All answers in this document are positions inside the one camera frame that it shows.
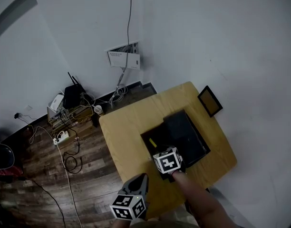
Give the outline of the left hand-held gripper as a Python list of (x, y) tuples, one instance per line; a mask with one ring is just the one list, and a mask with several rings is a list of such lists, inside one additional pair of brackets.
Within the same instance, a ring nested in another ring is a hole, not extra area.
[(117, 219), (144, 219), (149, 204), (146, 202), (149, 177), (146, 173), (138, 174), (127, 180), (118, 192), (110, 209)]

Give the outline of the black chair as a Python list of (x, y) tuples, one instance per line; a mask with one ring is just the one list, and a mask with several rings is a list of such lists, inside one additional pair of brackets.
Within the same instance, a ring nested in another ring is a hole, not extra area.
[(8, 169), (14, 165), (15, 156), (12, 149), (0, 143), (0, 170)]

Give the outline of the light wooden table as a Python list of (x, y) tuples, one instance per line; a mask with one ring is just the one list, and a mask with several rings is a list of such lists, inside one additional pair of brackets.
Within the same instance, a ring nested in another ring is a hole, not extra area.
[(163, 180), (141, 134), (158, 126), (163, 118), (185, 110), (204, 138), (210, 152), (187, 169), (187, 175), (203, 188), (228, 173), (237, 159), (215, 118), (209, 117), (191, 82), (175, 86), (100, 117), (110, 154), (122, 181), (146, 173), (149, 177), (147, 218), (157, 217), (185, 202), (175, 183)]

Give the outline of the red patterned cloth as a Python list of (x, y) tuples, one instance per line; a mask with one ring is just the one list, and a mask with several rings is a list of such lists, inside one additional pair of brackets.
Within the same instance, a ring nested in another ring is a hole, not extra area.
[(0, 170), (0, 177), (6, 177), (6, 176), (20, 177), (22, 175), (23, 175), (22, 168), (17, 167), (17, 166), (12, 166), (10, 168)]

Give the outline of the black box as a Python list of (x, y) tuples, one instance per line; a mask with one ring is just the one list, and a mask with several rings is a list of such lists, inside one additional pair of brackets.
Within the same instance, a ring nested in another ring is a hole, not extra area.
[(153, 155), (155, 153), (155, 147), (150, 143), (150, 141), (149, 141), (150, 138), (156, 143), (157, 146), (175, 146), (174, 142), (172, 141), (172, 139), (169, 135), (169, 132), (168, 132), (164, 122), (162, 122), (157, 127), (141, 134), (141, 137), (146, 145), (146, 148), (148, 149), (148, 151), (151, 155), (152, 160), (153, 160)]

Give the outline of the black router with antennas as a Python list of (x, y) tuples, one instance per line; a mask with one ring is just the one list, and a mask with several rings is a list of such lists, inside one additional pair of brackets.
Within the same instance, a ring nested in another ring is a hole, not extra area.
[(79, 106), (81, 102), (81, 95), (85, 92), (82, 85), (73, 76), (71, 76), (69, 72), (68, 75), (72, 80), (73, 85), (65, 88), (63, 98), (63, 107), (65, 109)]

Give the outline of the person's right forearm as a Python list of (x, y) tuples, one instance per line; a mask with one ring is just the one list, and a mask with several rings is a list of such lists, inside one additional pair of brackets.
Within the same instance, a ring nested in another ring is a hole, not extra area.
[(201, 228), (237, 228), (221, 203), (187, 174), (174, 171), (172, 177), (188, 200), (191, 211)]

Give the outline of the black picture frame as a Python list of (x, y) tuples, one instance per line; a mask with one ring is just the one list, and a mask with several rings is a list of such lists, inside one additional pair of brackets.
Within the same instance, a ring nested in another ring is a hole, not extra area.
[(208, 85), (206, 85), (198, 95), (198, 99), (210, 117), (213, 117), (216, 113), (223, 109), (221, 103), (218, 101), (217, 97)]

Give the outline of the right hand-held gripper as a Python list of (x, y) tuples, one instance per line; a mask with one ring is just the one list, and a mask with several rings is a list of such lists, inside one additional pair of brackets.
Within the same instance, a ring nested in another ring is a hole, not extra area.
[(186, 165), (175, 146), (157, 146), (153, 160), (163, 180), (175, 182), (172, 174), (175, 171), (186, 172)]

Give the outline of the white power strip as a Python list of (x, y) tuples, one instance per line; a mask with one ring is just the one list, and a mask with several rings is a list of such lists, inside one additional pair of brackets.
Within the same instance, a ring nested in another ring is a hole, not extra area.
[(70, 137), (68, 131), (61, 131), (56, 138), (53, 139), (54, 145), (58, 145), (61, 142), (67, 140)]

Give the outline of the dark grey folded cloth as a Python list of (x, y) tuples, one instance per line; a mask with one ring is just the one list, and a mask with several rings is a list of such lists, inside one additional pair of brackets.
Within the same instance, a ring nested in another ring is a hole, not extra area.
[(165, 117), (164, 123), (187, 168), (210, 151), (185, 110)]

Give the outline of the white network device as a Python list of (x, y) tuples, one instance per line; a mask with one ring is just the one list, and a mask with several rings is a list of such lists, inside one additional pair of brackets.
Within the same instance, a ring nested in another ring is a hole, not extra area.
[(57, 94), (54, 100), (50, 103), (50, 109), (55, 113), (58, 112), (63, 106), (63, 94)]

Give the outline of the open white wall cabinet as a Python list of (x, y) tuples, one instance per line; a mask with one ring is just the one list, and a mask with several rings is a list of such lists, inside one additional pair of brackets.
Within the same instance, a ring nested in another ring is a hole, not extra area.
[(111, 67), (140, 70), (139, 41), (108, 49), (105, 53)]

